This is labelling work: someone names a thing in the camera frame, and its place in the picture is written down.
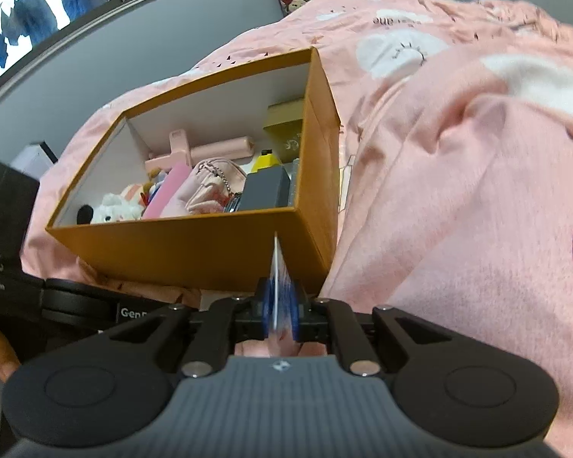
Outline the blue white card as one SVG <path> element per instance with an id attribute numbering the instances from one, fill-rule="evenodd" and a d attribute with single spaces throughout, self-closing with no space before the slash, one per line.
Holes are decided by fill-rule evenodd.
<path id="1" fill-rule="evenodd" d="M 262 325 L 272 357 L 294 357 L 299 353 L 298 292 L 288 273 L 278 234 L 273 237 L 270 272 L 263 288 Z"/>

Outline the yellow tape measure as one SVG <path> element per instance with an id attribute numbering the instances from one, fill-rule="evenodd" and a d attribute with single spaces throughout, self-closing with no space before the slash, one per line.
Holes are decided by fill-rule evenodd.
<path id="1" fill-rule="evenodd" d="M 257 173 L 261 169 L 271 169 L 273 166 L 280 166 L 281 161 L 278 156 L 276 156 L 271 149 L 263 150 L 261 154 L 256 157 L 256 161 L 253 162 L 253 166 L 250 169 L 252 174 Z"/>

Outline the brown white bear plush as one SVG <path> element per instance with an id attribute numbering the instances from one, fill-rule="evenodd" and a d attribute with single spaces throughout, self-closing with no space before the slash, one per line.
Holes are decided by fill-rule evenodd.
<path id="1" fill-rule="evenodd" d="M 141 188 L 141 202 L 144 207 L 148 207 L 155 193 L 159 190 L 168 172 L 164 169 L 152 169 L 148 173 L 148 181 Z"/>

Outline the orange white cardboard box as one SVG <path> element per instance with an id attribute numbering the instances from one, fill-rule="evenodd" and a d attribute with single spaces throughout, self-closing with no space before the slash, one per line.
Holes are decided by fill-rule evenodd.
<path id="1" fill-rule="evenodd" d="M 144 159 L 184 129 L 195 145 L 260 137 L 271 105 L 301 100 L 295 198 L 286 208 L 80 224 L 83 205 L 144 176 Z M 335 254 L 339 125 L 314 48 L 236 65 L 122 112 L 77 171 L 46 229 L 96 271 L 128 281 L 250 292 L 280 248 L 291 276 L 319 292 Z"/>

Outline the white appliance box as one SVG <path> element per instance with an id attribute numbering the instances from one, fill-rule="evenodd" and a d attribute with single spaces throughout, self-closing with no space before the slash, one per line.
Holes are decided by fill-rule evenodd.
<path id="1" fill-rule="evenodd" d="M 10 162 L 12 169 L 40 180 L 58 162 L 58 156 L 44 141 L 26 145 Z"/>

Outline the pink small purse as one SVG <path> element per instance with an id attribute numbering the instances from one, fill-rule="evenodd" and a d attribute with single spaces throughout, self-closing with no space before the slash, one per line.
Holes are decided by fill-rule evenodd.
<path id="1" fill-rule="evenodd" d="M 200 161 L 164 208 L 163 216 L 221 213 L 241 194 L 246 172 L 226 158 Z"/>

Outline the pink flat case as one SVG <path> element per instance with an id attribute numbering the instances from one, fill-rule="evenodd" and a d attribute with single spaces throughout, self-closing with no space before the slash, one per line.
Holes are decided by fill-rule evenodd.
<path id="1" fill-rule="evenodd" d="M 191 167 L 185 162 L 178 162 L 167 174 L 159 189 L 153 195 L 147 209 L 144 210 L 143 219 L 157 219 L 172 196 L 186 181 L 191 173 Z"/>

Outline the dark grey flat box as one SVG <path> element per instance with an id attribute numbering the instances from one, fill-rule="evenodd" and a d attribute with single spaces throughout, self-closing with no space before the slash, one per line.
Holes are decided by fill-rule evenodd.
<path id="1" fill-rule="evenodd" d="M 288 205 L 291 179 L 283 166 L 259 169 L 247 176 L 238 211 L 267 210 Z"/>

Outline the pink printed duvet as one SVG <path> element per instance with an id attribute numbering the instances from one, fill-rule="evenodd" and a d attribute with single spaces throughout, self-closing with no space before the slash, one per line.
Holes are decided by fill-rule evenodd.
<path id="1" fill-rule="evenodd" d="M 573 457 L 573 26 L 508 0 L 311 0 L 80 127 L 41 180 L 24 271 L 96 283 L 46 233 L 124 109 L 213 71 L 316 48 L 352 168 L 325 296 L 387 303 L 517 353 L 557 382 Z"/>

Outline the gold small box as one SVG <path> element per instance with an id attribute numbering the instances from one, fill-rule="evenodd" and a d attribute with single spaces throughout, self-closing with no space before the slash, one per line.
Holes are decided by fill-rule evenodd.
<path id="1" fill-rule="evenodd" d="M 299 157 L 303 128 L 304 99 L 270 105 L 264 131 L 273 153 L 282 163 Z"/>

